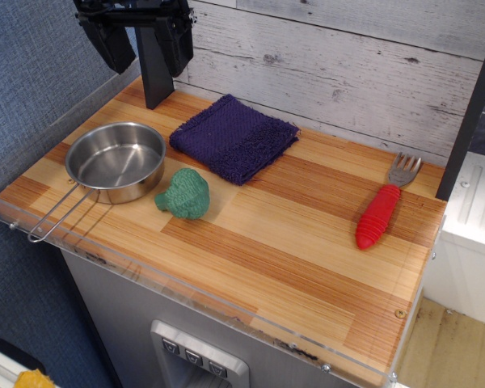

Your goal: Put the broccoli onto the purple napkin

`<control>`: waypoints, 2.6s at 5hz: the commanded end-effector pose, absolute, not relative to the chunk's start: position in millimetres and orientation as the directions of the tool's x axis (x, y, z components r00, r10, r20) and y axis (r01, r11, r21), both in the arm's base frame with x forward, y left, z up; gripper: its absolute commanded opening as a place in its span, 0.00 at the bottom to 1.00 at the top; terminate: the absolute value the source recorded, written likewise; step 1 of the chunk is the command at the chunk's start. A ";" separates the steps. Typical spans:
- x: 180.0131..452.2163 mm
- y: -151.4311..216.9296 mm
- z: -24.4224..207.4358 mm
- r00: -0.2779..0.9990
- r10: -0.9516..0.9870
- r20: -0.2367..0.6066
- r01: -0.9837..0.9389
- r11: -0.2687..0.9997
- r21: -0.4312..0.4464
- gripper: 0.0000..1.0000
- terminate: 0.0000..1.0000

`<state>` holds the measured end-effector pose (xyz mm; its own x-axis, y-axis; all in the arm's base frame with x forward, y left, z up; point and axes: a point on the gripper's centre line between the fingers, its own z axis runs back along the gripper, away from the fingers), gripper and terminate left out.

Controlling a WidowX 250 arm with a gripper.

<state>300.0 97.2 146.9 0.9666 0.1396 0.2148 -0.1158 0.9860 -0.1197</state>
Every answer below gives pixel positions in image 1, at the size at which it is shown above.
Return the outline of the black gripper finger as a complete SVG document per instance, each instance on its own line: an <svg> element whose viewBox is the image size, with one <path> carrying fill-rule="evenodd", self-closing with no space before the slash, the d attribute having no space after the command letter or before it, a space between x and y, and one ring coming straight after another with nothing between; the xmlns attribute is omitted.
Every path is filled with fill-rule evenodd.
<svg viewBox="0 0 485 388"><path fill-rule="evenodd" d="M172 77L180 76L193 59L192 26L190 15L165 15L155 20L154 34Z"/></svg>
<svg viewBox="0 0 485 388"><path fill-rule="evenodd" d="M135 60L135 52L123 27L96 23L81 18L79 24L108 67L124 73Z"/></svg>

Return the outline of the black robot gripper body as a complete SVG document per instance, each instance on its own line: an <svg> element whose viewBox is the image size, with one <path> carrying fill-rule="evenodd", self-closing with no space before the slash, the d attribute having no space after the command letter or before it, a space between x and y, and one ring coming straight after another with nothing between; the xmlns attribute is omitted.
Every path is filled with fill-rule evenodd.
<svg viewBox="0 0 485 388"><path fill-rule="evenodd" d="M172 27L191 27L192 9L187 1L74 1L79 20L99 26L154 27L168 22Z"/></svg>

